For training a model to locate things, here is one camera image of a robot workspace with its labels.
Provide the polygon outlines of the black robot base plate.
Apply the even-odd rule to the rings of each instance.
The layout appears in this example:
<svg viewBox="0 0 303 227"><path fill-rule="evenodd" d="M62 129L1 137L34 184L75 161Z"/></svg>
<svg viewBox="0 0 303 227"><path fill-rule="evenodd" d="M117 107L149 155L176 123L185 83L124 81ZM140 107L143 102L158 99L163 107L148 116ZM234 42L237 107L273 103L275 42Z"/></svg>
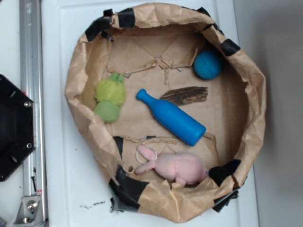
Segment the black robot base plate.
<svg viewBox="0 0 303 227"><path fill-rule="evenodd" d="M35 149L34 102L0 76L0 181L6 181Z"/></svg>

